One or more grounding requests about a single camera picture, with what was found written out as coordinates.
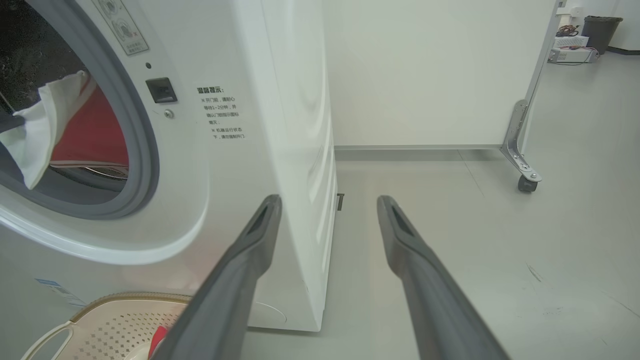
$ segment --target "cable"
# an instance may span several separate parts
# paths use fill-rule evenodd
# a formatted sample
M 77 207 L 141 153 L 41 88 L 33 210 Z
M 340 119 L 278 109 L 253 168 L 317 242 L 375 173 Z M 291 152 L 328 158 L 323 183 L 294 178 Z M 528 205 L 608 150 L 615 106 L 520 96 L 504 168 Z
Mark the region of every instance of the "cable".
M 578 26 L 573 26 L 573 25 L 565 25 L 565 26 L 561 26 L 558 29 L 558 32 L 556 33 L 556 36 L 561 38 L 561 37 L 574 37 L 575 35 L 578 35 L 578 27 L 580 27 L 580 25 Z

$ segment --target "white cloth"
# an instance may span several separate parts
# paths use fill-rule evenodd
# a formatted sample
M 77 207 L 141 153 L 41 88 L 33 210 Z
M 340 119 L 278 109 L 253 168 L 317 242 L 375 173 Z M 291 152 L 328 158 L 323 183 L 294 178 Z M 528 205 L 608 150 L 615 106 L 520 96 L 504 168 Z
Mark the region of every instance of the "white cloth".
M 45 84 L 38 89 L 40 101 L 37 104 L 13 114 L 23 117 L 24 125 L 1 133 L 0 142 L 20 168 L 27 188 L 33 189 L 38 184 L 69 120 L 95 87 L 89 73 L 79 71 Z

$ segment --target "warning sticker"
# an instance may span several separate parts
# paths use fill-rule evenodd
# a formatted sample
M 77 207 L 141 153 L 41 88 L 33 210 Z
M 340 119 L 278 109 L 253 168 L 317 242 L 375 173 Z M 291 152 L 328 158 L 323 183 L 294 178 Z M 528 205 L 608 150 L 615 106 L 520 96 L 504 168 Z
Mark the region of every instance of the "warning sticker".
M 214 140 L 246 139 L 240 101 L 234 94 L 230 94 L 222 86 L 197 85 L 194 92 L 198 94 L 198 120 L 207 125 Z
M 145 38 L 142 37 L 127 8 L 122 4 L 122 0 L 93 0 L 93 3 L 127 55 L 149 50 Z
M 74 294 L 67 291 L 67 289 L 63 288 L 62 286 L 60 286 L 60 284 L 58 284 L 55 281 L 43 280 L 43 279 L 36 279 L 36 281 L 39 282 L 40 284 L 43 284 L 44 286 L 46 286 L 56 294 L 65 298 L 65 300 L 67 301 L 67 304 L 70 304 L 73 306 L 81 306 L 81 307 L 84 307 L 86 305 L 84 301 L 77 298 Z

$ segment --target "baseboard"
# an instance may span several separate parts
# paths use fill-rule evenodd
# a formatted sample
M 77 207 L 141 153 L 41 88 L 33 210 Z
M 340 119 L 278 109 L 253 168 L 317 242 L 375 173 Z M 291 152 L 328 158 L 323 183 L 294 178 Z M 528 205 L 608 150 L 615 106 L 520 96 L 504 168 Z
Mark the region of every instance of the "baseboard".
M 611 46 L 607 48 L 607 51 L 610 51 L 616 54 L 622 54 L 622 55 L 640 55 L 640 50 L 624 50 L 624 49 L 611 47 Z

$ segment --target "caster wheel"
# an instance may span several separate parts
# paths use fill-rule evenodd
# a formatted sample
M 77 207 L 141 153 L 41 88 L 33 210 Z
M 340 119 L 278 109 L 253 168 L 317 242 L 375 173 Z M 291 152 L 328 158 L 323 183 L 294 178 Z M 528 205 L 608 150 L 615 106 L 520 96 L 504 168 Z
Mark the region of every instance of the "caster wheel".
M 524 175 L 520 176 L 520 180 L 518 180 L 518 190 L 524 193 L 531 193 L 536 191 L 538 187 L 538 183 L 535 181 L 531 181 L 524 177 Z

